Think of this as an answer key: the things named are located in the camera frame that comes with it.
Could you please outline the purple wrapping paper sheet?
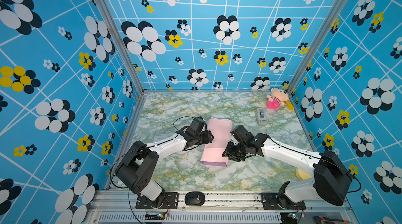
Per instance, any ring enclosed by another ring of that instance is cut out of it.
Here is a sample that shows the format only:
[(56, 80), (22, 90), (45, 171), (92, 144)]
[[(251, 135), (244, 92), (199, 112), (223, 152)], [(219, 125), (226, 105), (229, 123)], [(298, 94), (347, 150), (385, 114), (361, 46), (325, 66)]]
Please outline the purple wrapping paper sheet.
[(206, 166), (227, 167), (229, 159), (223, 157), (227, 144), (231, 140), (233, 122), (228, 119), (211, 117), (207, 122), (207, 130), (213, 135), (212, 143), (204, 147), (201, 163)]

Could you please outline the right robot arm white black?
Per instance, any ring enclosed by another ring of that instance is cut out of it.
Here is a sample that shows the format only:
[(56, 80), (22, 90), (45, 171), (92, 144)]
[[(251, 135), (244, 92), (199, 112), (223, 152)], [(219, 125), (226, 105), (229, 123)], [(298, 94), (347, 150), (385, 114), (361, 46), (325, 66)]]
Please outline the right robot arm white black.
[(229, 142), (223, 157), (236, 162), (255, 156), (277, 159), (310, 175), (306, 180), (283, 183), (276, 195), (281, 208), (288, 209), (313, 199), (322, 199), (334, 206), (343, 205), (354, 177), (334, 152), (296, 148), (264, 133), (253, 135), (242, 125), (236, 126), (231, 134), (237, 143)]

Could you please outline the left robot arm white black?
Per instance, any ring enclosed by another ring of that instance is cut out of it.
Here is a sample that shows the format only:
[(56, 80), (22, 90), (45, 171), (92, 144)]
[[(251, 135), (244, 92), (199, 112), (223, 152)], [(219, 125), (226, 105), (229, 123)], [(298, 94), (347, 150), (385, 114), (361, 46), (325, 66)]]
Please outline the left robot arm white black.
[(212, 143), (213, 138), (206, 121), (202, 117), (193, 117), (190, 125), (176, 129), (171, 137), (151, 144), (135, 142), (116, 159), (111, 176), (123, 182), (123, 189), (144, 196), (152, 207), (159, 208), (165, 201), (165, 190), (152, 178), (158, 161)]

